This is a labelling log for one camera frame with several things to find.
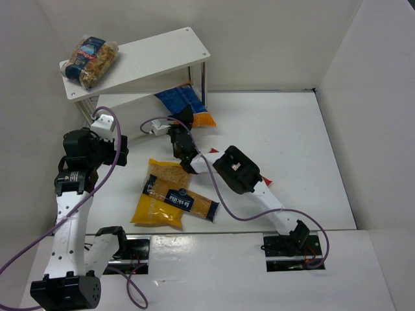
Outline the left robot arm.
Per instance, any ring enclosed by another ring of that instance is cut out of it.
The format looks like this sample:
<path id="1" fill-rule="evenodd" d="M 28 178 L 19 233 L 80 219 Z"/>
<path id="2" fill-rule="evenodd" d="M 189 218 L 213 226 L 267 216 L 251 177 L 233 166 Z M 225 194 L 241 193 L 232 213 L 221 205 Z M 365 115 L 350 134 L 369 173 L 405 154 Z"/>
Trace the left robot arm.
<path id="1" fill-rule="evenodd" d="M 121 226 L 103 227 L 86 249 L 86 227 L 98 187 L 97 170 L 125 166 L 128 138 L 119 135 L 119 146 L 111 133 L 98 134 L 89 128 L 64 135 L 65 156 L 58 165 L 54 186 L 58 228 L 42 280 L 32 282 L 30 296 L 44 310 L 94 309 L 101 299 L 101 276 L 108 261 L 125 248 Z"/>

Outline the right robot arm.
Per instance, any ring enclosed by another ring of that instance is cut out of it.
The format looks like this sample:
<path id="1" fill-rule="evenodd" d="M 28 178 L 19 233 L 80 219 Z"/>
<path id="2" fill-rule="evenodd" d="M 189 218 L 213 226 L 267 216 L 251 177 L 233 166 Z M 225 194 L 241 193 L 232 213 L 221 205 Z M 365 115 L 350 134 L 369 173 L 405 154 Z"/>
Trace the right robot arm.
<path id="1" fill-rule="evenodd" d="M 283 205 L 269 190 L 259 167 L 236 146 L 223 152 L 200 154 L 189 131 L 194 117 L 191 105 L 178 108 L 169 116 L 173 155 L 190 174 L 216 172 L 236 194 L 249 197 L 273 223 L 282 241 L 280 251 L 289 257 L 300 253 L 310 230 L 283 210 Z"/>

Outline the blue orange pasta bag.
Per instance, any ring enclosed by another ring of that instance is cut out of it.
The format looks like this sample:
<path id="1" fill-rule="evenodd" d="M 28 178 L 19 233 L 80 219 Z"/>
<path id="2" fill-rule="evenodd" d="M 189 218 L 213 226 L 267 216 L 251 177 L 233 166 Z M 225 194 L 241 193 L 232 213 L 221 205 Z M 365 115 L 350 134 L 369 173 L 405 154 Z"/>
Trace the blue orange pasta bag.
<path id="1" fill-rule="evenodd" d="M 155 97 L 163 103 L 172 115 L 178 115 L 183 109 L 190 106 L 193 112 L 193 127 L 217 126 L 215 120 L 189 84 L 161 91 L 156 93 Z"/>

